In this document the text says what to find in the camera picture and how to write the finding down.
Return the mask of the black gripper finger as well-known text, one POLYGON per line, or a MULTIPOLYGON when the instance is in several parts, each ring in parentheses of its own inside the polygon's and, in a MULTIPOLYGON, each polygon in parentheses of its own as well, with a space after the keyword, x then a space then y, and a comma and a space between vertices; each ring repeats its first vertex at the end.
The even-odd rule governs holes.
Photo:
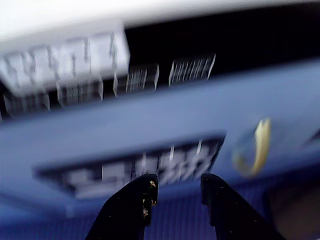
POLYGON ((239 193, 215 174, 200 179, 202 204, 208 207, 209 224, 218 240, 283 240, 239 193))
POLYGON ((85 240, 143 240, 158 194, 157 174, 132 180, 103 204, 85 240))

